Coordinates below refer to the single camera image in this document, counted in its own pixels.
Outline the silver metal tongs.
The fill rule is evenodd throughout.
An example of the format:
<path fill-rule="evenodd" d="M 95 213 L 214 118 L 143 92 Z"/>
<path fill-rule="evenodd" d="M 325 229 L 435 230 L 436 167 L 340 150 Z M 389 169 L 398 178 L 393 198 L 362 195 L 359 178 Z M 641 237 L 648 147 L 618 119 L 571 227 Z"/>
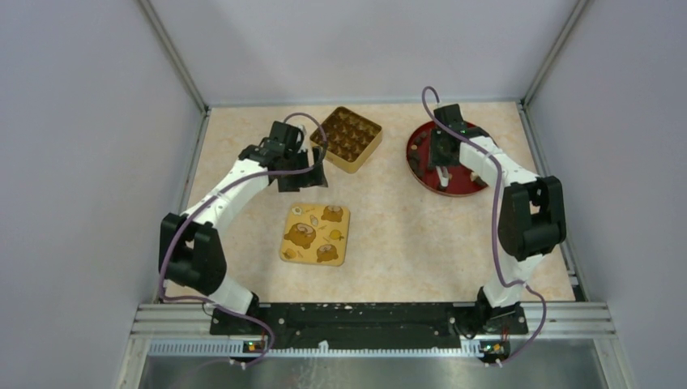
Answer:
<path fill-rule="evenodd" d="M 440 191 L 446 191 L 448 189 L 449 184 L 450 184 L 450 178 L 451 178 L 451 175 L 448 171 L 448 168 L 446 166 L 437 166 L 436 171 L 437 171 L 437 176 L 438 176 L 438 180 L 439 180 L 437 189 Z"/>

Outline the gold chocolate tin box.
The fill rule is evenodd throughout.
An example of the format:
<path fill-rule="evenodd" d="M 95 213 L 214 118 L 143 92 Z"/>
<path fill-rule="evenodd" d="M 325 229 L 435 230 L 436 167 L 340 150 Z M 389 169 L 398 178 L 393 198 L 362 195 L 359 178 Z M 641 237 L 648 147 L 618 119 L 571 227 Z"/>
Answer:
<path fill-rule="evenodd" d="M 382 127 L 339 106 L 322 122 L 326 136 L 325 160 L 349 174 L 356 173 L 382 142 Z"/>

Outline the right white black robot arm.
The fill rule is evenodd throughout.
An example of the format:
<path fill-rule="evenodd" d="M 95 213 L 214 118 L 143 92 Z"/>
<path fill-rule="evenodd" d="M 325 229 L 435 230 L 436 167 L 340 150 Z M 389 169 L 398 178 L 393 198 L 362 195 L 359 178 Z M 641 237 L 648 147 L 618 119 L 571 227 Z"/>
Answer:
<path fill-rule="evenodd" d="M 495 274 L 478 292 L 476 326 L 498 333 L 516 315 L 536 267 L 565 240 L 561 181 L 525 169 L 480 127 L 469 126 L 459 105 L 438 107 L 430 161 L 441 168 L 464 167 L 494 190 L 492 251 Z"/>

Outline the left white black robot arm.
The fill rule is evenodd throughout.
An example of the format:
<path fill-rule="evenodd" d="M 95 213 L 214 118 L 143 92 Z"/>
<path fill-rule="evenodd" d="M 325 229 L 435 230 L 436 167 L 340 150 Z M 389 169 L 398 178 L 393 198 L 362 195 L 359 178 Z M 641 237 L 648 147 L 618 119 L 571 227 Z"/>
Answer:
<path fill-rule="evenodd" d="M 241 335 L 255 332 L 258 297 L 228 273 L 221 233 L 249 201 L 275 182 L 280 192 L 326 186 L 322 167 L 328 139 L 317 126 L 319 143 L 311 144 L 301 126 L 275 121 L 258 144 L 245 147 L 228 173 L 186 211 L 169 213 L 160 225 L 159 296 L 171 281 L 196 291 L 203 303 L 230 312 L 229 325 Z"/>

